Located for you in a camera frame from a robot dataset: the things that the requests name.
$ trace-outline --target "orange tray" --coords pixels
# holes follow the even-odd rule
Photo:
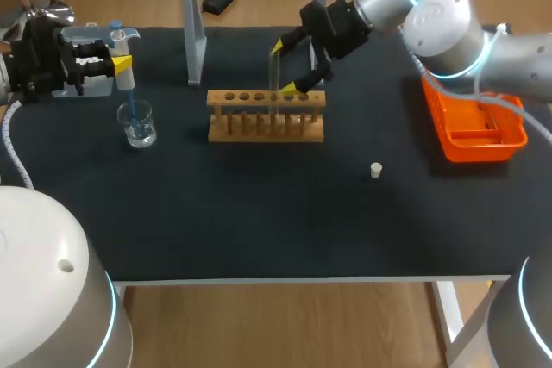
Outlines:
[[[498,105],[445,97],[422,78],[442,150],[455,163],[508,160],[527,144],[524,119]],[[515,97],[503,99],[523,108]]]

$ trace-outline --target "floor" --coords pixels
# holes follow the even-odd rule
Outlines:
[[[64,0],[78,24],[180,27],[179,0]],[[237,0],[207,25],[298,23],[309,0]],[[484,22],[510,22],[517,33],[552,27],[550,0],[474,0]],[[0,0],[0,9],[16,0]],[[456,284],[468,318],[484,283]],[[194,366],[445,366],[428,285],[270,284],[137,288],[126,305],[134,326],[133,368]]]

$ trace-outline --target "black tabletop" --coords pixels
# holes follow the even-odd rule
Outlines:
[[[159,135],[143,151],[117,125],[120,93],[16,113],[13,144],[35,188],[72,211],[111,276],[513,272],[552,223],[552,150],[528,127],[530,144],[507,163],[450,164],[396,35],[372,36],[335,64],[323,144],[208,143],[206,90],[266,89],[267,51],[283,31],[209,30],[204,81],[192,88],[182,29],[142,29],[136,95],[152,104]],[[306,55],[284,61],[304,70]],[[550,127],[544,105],[526,108]],[[22,184],[4,153],[0,171]]]

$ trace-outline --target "test tube rack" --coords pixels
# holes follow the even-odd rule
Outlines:
[[[211,142],[324,141],[323,91],[281,96],[269,90],[209,90],[207,105],[215,111]]]

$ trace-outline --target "coiled white cable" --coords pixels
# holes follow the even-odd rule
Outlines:
[[[399,32],[403,36],[403,42],[405,44],[406,50],[408,51],[409,55],[411,56],[412,60],[416,64],[416,68],[419,70],[420,74],[423,76],[423,78],[430,83],[430,85],[438,90],[440,93],[442,93],[446,97],[451,97],[454,99],[465,99],[468,101],[478,101],[480,103],[486,103],[486,104],[493,104],[493,105],[499,105],[501,107],[504,107],[506,109],[509,109],[511,112],[522,116],[534,129],[536,129],[545,139],[546,141],[552,146],[552,133],[547,130],[546,127],[544,127],[533,115],[525,111],[524,109],[519,108],[517,105],[514,105],[513,103],[509,103],[508,101],[505,101],[500,98],[500,96],[497,97],[490,97],[486,94],[480,93],[480,79],[481,79],[481,73],[483,72],[483,68],[485,67],[485,64],[487,62],[487,59],[489,55],[491,54],[492,47],[496,43],[496,40],[499,36],[505,33],[505,25],[504,24],[497,26],[497,33],[494,35],[494,37],[491,40],[491,43],[489,44],[489,50],[487,53],[487,56],[484,60],[481,61],[481,68],[478,71],[475,80],[474,80],[474,94],[457,94],[455,92],[450,92],[448,90],[445,90],[428,72],[427,69],[425,69],[425,66],[423,66],[423,63],[418,59],[416,54],[412,52],[412,50],[408,47],[405,41],[403,29],[399,28]]]
[[[28,189],[33,190],[33,182],[31,181],[31,177],[28,175],[27,170],[25,170],[25,166],[17,157],[16,150],[14,149],[14,146],[11,144],[11,138],[9,137],[9,123],[11,122],[11,117],[15,114],[15,112],[21,108],[21,102],[15,101],[12,103],[8,110],[6,111],[6,115],[3,116],[2,120],[2,138],[3,138],[3,144],[6,146],[6,151],[8,151],[8,155],[11,158],[11,161],[16,166],[16,169],[19,171],[19,174],[21,175],[21,178],[23,179],[23,183],[25,183],[25,187]]]

